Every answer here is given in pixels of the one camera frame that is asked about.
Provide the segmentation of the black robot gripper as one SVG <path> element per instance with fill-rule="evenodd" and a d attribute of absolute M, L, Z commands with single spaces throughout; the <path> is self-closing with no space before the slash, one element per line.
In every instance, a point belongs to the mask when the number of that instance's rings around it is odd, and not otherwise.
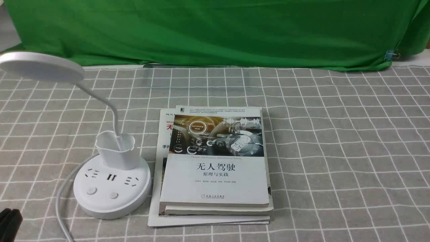
<path fill-rule="evenodd" d="M 19 209 L 5 208 L 0 213 L 0 241 L 14 242 L 17 232 L 23 222 Z"/>

